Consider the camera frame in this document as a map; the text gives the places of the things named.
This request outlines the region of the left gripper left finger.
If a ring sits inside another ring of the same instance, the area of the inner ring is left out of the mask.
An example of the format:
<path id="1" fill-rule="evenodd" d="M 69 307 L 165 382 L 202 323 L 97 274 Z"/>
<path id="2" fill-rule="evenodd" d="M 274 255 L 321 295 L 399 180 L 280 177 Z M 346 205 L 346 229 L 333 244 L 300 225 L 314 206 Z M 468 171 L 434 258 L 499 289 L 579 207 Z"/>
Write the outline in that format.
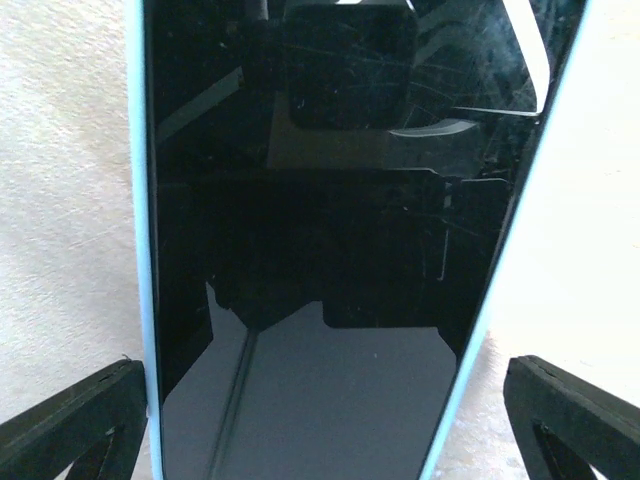
<path id="1" fill-rule="evenodd" d="M 146 408 L 143 362 L 116 361 L 1 425 L 1 477 L 129 479 Z"/>

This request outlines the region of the phone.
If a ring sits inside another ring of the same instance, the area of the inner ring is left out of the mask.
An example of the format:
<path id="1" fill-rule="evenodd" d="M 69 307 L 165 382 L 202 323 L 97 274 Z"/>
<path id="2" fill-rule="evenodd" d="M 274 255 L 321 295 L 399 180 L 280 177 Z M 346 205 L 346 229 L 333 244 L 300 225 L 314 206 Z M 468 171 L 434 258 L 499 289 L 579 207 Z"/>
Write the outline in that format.
<path id="1" fill-rule="evenodd" d="M 427 479 L 584 1 L 130 1 L 156 479 Z"/>

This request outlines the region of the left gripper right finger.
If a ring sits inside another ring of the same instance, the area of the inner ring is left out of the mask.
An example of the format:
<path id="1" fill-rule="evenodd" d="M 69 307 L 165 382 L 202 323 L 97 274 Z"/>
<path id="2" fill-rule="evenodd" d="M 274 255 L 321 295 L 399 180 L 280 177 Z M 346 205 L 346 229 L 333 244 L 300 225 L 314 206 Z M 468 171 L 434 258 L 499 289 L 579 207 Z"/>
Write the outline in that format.
<path id="1" fill-rule="evenodd" d="M 639 408 L 533 355 L 509 361 L 503 386 L 531 479 L 639 477 Z"/>

